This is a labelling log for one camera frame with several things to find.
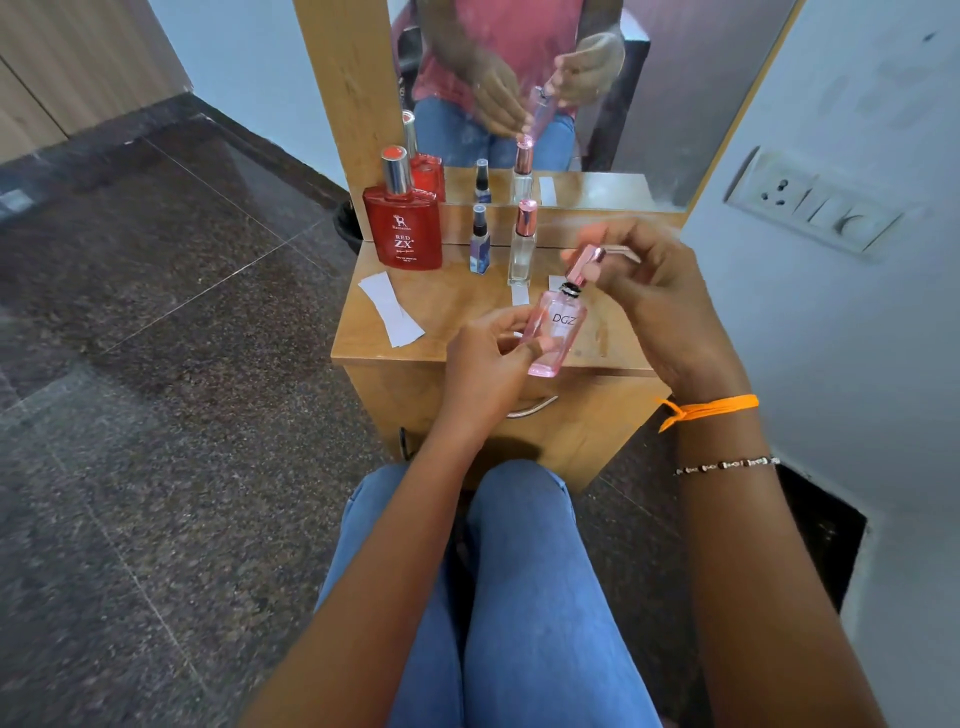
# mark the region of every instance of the orange thread bracelet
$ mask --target orange thread bracelet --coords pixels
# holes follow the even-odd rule
[[[760,400],[756,398],[756,395],[727,397],[725,400],[714,400],[704,404],[674,404],[670,400],[658,400],[658,402],[666,404],[677,413],[673,417],[667,418],[666,422],[660,426],[660,432],[683,420],[699,420],[702,417],[712,417],[713,415],[728,415],[731,412],[739,412],[741,409],[753,409],[760,406]]]

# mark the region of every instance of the hand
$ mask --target hand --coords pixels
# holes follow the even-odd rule
[[[561,107],[592,104],[610,90],[626,55],[620,33],[587,36],[576,51],[556,58],[557,71],[545,90],[560,96]]]
[[[697,257],[671,231],[642,219],[623,220],[583,228],[580,242],[625,245],[639,257],[636,262],[608,254],[584,275],[623,306],[647,360],[680,403],[750,393]]]
[[[497,136],[520,136],[533,116],[523,107],[516,73],[490,51],[481,51],[469,73],[473,88],[473,115]]]
[[[543,336],[519,344],[531,305],[498,308],[460,329],[446,345],[444,402],[435,428],[466,436],[478,449],[516,404],[530,365],[556,343]]]

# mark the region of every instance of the silver bead bracelet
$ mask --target silver bead bracelet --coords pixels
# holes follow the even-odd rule
[[[726,462],[721,460],[719,463],[711,465],[698,465],[693,468],[678,468],[676,475],[690,475],[691,473],[706,473],[707,471],[724,471],[729,468],[752,468],[754,465],[779,465],[780,459],[771,455],[770,457],[758,457],[756,460],[744,458],[743,460],[733,460]]]

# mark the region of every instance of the wooden mirror frame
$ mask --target wooden mirror frame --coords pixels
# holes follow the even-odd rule
[[[680,228],[696,206],[700,195],[720,157],[730,144],[733,133],[747,108],[754,100],[770,65],[780,51],[793,23],[803,8],[804,0],[797,0],[787,16],[770,53],[756,74],[743,103],[733,118],[697,191],[683,212],[641,211],[636,213],[660,218]],[[294,0],[300,31],[313,65],[317,86],[324,99],[326,116],[333,131],[340,161],[347,176],[350,197],[356,209],[357,220],[365,240],[372,240],[367,211],[363,205],[363,191],[382,182],[380,152],[391,144],[403,143],[403,125],[397,94],[396,72],[391,51],[390,15],[386,0]],[[625,172],[552,172],[558,191],[564,187],[565,176],[569,186],[582,185],[585,174],[603,175],[604,183],[622,183],[631,187],[630,178],[636,173]],[[472,181],[469,181],[472,194]],[[469,242],[468,229],[472,221],[471,205],[443,204],[441,210],[445,243]],[[631,211],[601,207],[573,208],[543,207],[540,225],[560,224],[564,231],[551,236],[551,247],[571,247],[579,223],[605,218],[623,217]],[[508,240],[514,211],[508,206],[490,207],[489,222],[494,240]]]

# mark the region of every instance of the granite floor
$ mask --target granite floor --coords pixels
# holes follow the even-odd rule
[[[217,725],[386,462],[329,363],[342,190],[184,97],[0,168],[0,722]],[[576,502],[662,714],[697,653],[673,443]]]

